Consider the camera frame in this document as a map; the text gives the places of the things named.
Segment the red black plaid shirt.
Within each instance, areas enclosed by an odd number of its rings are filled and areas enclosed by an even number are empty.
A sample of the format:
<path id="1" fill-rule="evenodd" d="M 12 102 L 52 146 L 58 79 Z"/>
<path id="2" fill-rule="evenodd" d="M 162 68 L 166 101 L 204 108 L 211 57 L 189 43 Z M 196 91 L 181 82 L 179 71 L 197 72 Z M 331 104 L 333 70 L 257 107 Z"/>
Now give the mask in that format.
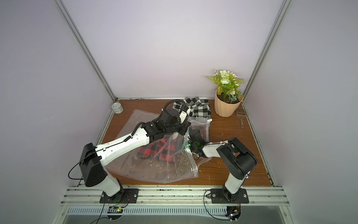
<path id="1" fill-rule="evenodd" d="M 166 135 L 163 139 L 139 147 L 135 159 L 174 163 L 174 157 L 183 149 L 182 135 Z"/>

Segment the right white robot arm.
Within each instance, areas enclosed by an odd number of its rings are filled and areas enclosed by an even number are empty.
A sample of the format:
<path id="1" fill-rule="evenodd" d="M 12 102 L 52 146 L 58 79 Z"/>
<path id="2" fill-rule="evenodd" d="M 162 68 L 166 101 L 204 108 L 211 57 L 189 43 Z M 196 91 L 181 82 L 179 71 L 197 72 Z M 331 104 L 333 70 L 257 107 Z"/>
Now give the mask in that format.
<path id="1" fill-rule="evenodd" d="M 239 199 L 243 183 L 258 164 L 257 157 L 236 137 L 225 142 L 208 143 L 202 138 L 199 130 L 189 131 L 189 147 L 198 158 L 221 158 L 229 170 L 229 176 L 220 193 L 215 195 L 227 202 Z"/>

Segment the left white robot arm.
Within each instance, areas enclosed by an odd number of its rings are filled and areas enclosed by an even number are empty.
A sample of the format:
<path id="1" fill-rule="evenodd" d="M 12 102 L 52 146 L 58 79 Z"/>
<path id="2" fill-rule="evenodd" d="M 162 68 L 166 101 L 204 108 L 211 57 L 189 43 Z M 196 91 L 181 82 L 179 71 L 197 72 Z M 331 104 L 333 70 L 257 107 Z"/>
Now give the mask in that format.
<path id="1" fill-rule="evenodd" d="M 189 113 L 189 109 L 180 111 L 173 108 L 163 109 L 156 119 L 138 123 L 132 133 L 105 144 L 85 145 L 79 161 L 85 186 L 99 188 L 109 197 L 122 191 L 123 186 L 120 181 L 105 167 L 122 155 L 160 140 L 166 135 L 174 133 L 185 135 L 191 125 L 187 120 Z"/>

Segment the clear plastic vacuum bag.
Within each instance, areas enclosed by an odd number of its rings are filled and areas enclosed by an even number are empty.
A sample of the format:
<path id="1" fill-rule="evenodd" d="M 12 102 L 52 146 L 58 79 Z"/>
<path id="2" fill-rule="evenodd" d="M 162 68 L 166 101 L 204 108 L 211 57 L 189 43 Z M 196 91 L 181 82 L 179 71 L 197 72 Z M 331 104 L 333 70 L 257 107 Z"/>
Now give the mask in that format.
<path id="1" fill-rule="evenodd" d="M 135 109 L 115 139 L 131 133 L 139 122 L 148 122 L 159 114 Z M 190 129 L 198 130 L 205 142 L 209 142 L 209 128 L 212 119 L 189 117 Z M 188 143 L 188 133 L 166 135 L 163 139 L 138 147 L 124 154 L 106 166 L 116 175 L 142 182 L 167 184 L 185 179 L 197 178 L 198 167 L 211 158 L 193 158 Z"/>

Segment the black white plaid shirt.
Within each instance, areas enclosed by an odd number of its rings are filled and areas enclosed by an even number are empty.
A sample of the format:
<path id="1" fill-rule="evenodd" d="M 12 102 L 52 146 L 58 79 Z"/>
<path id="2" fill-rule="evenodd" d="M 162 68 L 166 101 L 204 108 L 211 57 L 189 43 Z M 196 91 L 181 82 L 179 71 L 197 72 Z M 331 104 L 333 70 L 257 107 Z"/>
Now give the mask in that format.
<path id="1" fill-rule="evenodd" d="M 211 109 L 207 99 L 200 99 L 199 97 L 177 100 L 173 102 L 173 109 L 180 113 L 183 110 L 190 109 L 189 117 L 201 117 L 211 119 Z"/>

